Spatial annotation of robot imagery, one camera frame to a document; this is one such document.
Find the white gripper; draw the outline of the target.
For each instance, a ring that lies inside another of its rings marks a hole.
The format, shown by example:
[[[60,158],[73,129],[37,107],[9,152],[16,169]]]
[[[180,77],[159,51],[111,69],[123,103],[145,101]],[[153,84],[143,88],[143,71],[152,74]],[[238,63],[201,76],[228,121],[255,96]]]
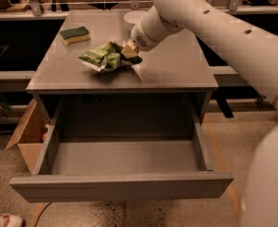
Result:
[[[138,56],[139,50],[149,51],[171,34],[181,28],[163,19],[157,9],[152,7],[145,16],[132,28],[130,40],[123,47],[122,55],[127,58]]]

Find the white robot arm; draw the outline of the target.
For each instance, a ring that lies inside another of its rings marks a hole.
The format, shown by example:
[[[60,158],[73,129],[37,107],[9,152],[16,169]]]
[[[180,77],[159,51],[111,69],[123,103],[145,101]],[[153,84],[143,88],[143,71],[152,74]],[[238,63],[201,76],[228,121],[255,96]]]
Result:
[[[149,51],[183,28],[194,32],[278,111],[278,36],[212,7],[209,0],[153,0],[129,39]],[[256,148],[240,227],[278,227],[278,125]]]

